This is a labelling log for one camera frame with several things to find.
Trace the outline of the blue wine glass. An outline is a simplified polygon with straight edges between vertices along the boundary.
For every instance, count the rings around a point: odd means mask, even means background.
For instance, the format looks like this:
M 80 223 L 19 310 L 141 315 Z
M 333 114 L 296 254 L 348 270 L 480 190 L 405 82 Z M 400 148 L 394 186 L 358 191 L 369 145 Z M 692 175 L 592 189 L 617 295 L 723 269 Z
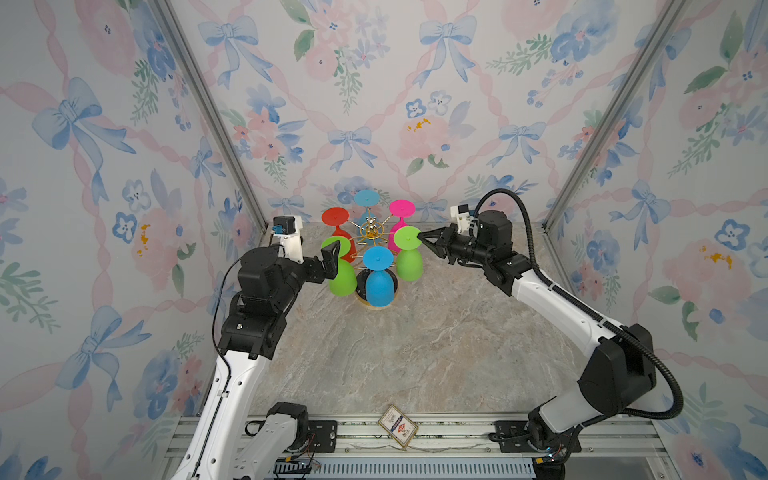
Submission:
M 369 270 L 366 278 L 366 301 L 375 308 L 389 306 L 395 296 L 394 280 L 389 274 L 394 255 L 386 247 L 372 247 L 363 256 L 363 264 Z

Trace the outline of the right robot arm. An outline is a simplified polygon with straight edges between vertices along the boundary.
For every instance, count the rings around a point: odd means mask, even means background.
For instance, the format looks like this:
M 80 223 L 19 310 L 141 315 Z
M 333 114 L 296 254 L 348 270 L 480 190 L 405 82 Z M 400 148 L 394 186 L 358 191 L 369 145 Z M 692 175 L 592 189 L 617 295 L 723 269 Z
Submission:
M 587 359 L 574 386 L 529 413 L 524 432 L 495 433 L 491 440 L 525 441 L 537 451 L 550 452 L 549 462 L 558 464 L 568 458 L 586 427 L 618 414 L 649 417 L 631 406 L 656 387 L 662 371 L 647 329 L 614 321 L 564 290 L 541 270 L 532 252 L 514 250 L 508 221 L 483 220 L 467 234 L 452 223 L 418 237 L 437 257 L 482 269 L 492 285 L 543 316 Z

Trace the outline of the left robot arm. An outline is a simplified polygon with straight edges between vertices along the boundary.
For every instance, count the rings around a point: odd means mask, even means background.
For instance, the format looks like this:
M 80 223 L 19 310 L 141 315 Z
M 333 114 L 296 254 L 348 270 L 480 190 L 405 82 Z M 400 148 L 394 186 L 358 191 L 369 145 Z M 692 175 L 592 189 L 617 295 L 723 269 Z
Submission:
M 240 290 L 231 299 L 216 344 L 215 374 L 177 479 L 264 479 L 285 452 L 309 443 L 304 405 L 275 404 L 244 448 L 238 443 L 246 418 L 278 343 L 287 315 L 305 283 L 321 284 L 338 274 L 341 243 L 319 257 L 293 260 L 278 245 L 258 247 L 239 260 Z

